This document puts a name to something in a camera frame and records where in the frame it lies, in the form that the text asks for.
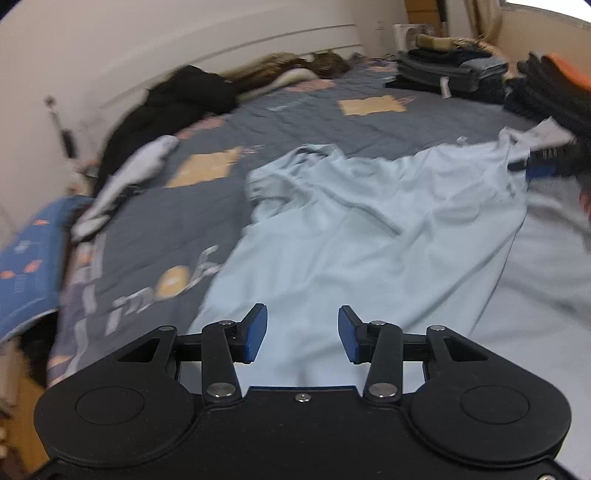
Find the clothing tag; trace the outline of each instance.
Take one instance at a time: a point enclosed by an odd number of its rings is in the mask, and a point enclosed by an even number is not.
[[[449,77],[439,77],[439,86],[441,87],[441,98],[451,98],[452,93],[449,90]]]

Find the metal screw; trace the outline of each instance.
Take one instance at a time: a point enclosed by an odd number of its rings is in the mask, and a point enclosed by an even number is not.
[[[230,397],[234,395],[235,391],[236,387],[227,382],[212,383],[207,388],[207,393],[216,398]]]
[[[396,393],[398,393],[398,387],[396,385],[392,385],[391,383],[374,383],[373,385],[369,386],[368,391],[374,397],[388,398],[393,397],[396,395]]]
[[[309,393],[298,393],[295,396],[295,399],[300,403],[307,403],[310,400],[312,400],[312,395],[310,395]]]

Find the wooden cabinet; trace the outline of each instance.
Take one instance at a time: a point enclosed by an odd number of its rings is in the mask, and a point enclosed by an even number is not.
[[[405,4],[408,23],[428,23],[433,26],[435,35],[441,36],[441,18],[437,9],[437,0],[405,0]]]

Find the folded clothes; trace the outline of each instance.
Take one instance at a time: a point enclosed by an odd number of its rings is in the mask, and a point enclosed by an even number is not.
[[[405,53],[398,56],[398,75],[432,87],[439,87],[441,77],[447,77],[452,91],[475,92],[478,89],[478,74],[469,67],[425,63]]]
[[[497,57],[471,59],[462,63],[461,66],[469,67],[478,72],[478,78],[480,79],[491,75],[502,76],[509,70],[507,62]]]
[[[439,87],[441,77],[447,77],[452,92],[475,92],[481,80],[501,77],[507,71],[507,63],[496,57],[473,59],[460,66],[417,61],[406,53],[398,58],[398,74],[408,80]]]
[[[589,95],[589,100],[583,100],[577,95],[565,92],[565,83],[568,82],[558,82],[555,78],[547,75],[542,68],[540,59],[535,54],[530,53],[527,61],[519,62],[518,68],[522,74],[526,75],[526,82],[533,89],[545,92],[565,108],[572,109],[591,120],[591,95]]]
[[[462,63],[473,59],[487,59],[492,55],[487,51],[474,47],[458,47],[449,51],[434,50],[432,48],[413,48],[408,56],[417,61],[428,63],[442,63],[459,67]]]
[[[513,90],[505,99],[505,109],[532,120],[553,117],[560,125],[582,138],[591,137],[591,121],[565,107],[552,96],[541,92],[525,79],[514,79]]]
[[[563,90],[568,91],[569,94],[575,96],[576,98],[591,104],[591,93],[589,93],[586,89],[582,89],[578,85],[572,83],[567,77],[563,75],[554,62],[552,62],[546,56],[541,56],[540,58],[531,52],[530,55],[539,60],[543,72],[558,86],[560,86]]]
[[[525,76],[508,82],[512,92],[506,110],[536,121],[552,116],[579,138],[591,138],[591,101],[590,92],[582,87],[584,75],[578,75],[575,83],[571,79],[577,77],[576,71],[565,74],[552,58],[534,53],[518,68]]]
[[[432,48],[439,51],[450,51],[458,47],[478,48],[478,40],[470,40],[468,38],[454,38],[454,37],[433,37],[432,35],[420,34],[417,35],[415,41],[417,47]]]
[[[591,93],[591,76],[585,75],[556,53],[548,53],[544,57],[552,62],[564,77],[573,85]]]
[[[386,88],[398,88],[404,90],[415,90],[417,92],[441,93],[440,87],[425,85],[423,83],[413,82],[398,76],[396,80],[384,85]],[[452,90],[455,97],[475,102],[494,103],[503,105],[505,101],[505,85],[501,77],[490,77],[480,81],[478,88],[474,92],[462,92],[461,90]]]

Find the beige patch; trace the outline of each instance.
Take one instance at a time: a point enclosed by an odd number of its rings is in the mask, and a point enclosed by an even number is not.
[[[176,267],[169,268],[160,280],[155,288],[155,299],[166,300],[175,297],[181,293],[185,287],[189,284],[189,269],[184,265],[177,265]]]
[[[71,355],[56,355],[52,356],[49,361],[47,362],[47,368],[53,368],[58,365],[61,365],[69,360],[72,360]]]
[[[222,179],[228,176],[230,167],[236,163],[241,153],[242,147],[235,147],[225,152],[191,155],[167,183],[166,188]]]
[[[339,100],[344,115],[368,115],[376,112],[406,112],[407,108],[392,95],[363,100]]]

